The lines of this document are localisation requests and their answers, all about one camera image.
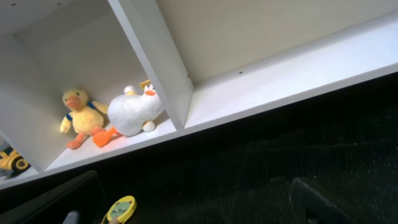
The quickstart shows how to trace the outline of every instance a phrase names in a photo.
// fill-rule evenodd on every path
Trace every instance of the duck beak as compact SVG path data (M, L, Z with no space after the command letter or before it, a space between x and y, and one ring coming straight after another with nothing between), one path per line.
M69 96L67 102L65 103L69 108L79 108L81 100L78 96Z
M154 95L156 95L156 92L153 90L147 90L147 91L145 91L145 94L149 95L149 96L154 96Z

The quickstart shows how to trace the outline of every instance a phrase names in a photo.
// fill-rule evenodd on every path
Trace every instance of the dark floor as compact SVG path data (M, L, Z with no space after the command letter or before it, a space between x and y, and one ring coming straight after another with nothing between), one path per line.
M380 223L398 223L397 86L398 75L389 75L71 170L30 189L93 169L106 191L97 223L125 195L138 204L129 223L294 223L290 184L304 176Z

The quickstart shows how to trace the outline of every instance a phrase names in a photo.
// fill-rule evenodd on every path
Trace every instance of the stuffed duck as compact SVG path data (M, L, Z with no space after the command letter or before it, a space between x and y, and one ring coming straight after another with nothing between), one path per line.
M124 95L115 97L108 109L108 117L113 127L94 136L94 143L103 147L114 134L133 136L141 130L151 132L155 129L154 120L162 112L162 103L154 86L147 80L140 84L143 95L137 95L132 86L124 89Z
M87 135L94 136L105 131L104 118L98 111L106 114L108 106L88 101L88 95L84 90L68 90L63 94L62 100L70 112L62 120L61 133L69 132L71 125L77 133L76 138L68 142L68 148L77 149L83 144Z

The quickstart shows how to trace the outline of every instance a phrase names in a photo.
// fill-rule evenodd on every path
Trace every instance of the white plush toy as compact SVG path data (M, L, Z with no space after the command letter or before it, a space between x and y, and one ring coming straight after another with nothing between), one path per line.
M162 103L154 86L147 80L140 84L144 94L136 94L132 86L124 89L124 95L115 97L108 108L108 117L113 127L94 136L94 143L103 147L110 142L114 134L133 136L141 130L151 132L156 125L153 122L162 112Z

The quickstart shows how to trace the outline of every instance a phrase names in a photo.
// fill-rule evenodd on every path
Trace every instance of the white plush foot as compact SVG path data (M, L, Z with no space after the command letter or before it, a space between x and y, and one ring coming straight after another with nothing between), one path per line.
M153 121L147 121L142 127L142 130L144 130L145 132L151 132L154 129L155 129L155 123Z

